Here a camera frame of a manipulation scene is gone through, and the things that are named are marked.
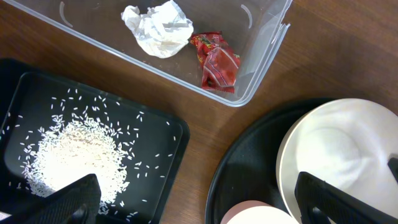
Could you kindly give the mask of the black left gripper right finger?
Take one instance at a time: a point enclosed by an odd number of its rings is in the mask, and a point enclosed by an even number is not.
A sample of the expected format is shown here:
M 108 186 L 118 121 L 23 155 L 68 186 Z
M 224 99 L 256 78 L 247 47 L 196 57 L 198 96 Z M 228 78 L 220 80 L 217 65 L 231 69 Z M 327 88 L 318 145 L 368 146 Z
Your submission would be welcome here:
M 397 219 L 344 193 L 308 172 L 300 172 L 295 198 L 303 224 L 397 223 Z

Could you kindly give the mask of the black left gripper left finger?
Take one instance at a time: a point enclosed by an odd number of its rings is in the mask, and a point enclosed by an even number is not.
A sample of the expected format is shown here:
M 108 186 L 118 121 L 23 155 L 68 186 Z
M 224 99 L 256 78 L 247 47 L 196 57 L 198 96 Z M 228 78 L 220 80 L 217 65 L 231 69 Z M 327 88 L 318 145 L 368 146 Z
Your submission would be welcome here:
M 88 174 L 48 197 L 1 189 L 1 224 L 95 223 L 101 190 L 97 176 Z

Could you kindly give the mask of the pile of white rice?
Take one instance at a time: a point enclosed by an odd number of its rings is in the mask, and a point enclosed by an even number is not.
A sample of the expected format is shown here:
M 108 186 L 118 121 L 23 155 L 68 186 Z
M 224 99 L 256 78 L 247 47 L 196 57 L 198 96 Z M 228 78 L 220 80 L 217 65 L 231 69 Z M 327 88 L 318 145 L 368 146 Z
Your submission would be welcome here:
M 61 120 L 42 133 L 32 161 L 23 164 L 23 175 L 32 194 L 48 197 L 72 182 L 94 174 L 101 190 L 98 213 L 105 215 L 114 206 L 118 194 L 128 186 L 123 159 L 128 152 L 116 145 L 92 118 L 74 121 L 59 129 Z

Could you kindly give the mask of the large cream bowl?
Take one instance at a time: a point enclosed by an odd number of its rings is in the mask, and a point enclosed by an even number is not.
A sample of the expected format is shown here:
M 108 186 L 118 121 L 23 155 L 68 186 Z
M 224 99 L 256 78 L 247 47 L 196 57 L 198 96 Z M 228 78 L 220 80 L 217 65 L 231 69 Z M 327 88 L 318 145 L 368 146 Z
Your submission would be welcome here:
M 287 131 L 277 155 L 277 186 L 298 222 L 294 190 L 300 172 L 396 218 L 397 181 L 387 165 L 393 157 L 395 113 L 369 100 L 333 100 L 301 115 Z

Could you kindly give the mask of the small pink bowl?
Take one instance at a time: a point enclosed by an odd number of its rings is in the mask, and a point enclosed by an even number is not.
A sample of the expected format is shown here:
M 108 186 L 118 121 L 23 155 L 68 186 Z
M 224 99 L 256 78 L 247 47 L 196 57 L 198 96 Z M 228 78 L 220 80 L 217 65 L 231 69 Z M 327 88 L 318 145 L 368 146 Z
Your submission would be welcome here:
M 221 224 L 299 224 L 283 210 L 257 200 L 247 200 L 230 208 Z

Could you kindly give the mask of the red snack wrapper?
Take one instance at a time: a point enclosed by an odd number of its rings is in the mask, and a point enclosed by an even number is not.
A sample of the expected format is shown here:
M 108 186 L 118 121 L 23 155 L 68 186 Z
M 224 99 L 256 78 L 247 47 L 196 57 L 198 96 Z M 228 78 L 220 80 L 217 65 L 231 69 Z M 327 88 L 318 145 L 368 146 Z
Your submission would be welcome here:
M 234 53 L 222 32 L 193 34 L 190 43 L 197 49 L 197 58 L 203 70 L 201 88 L 234 93 L 240 56 Z

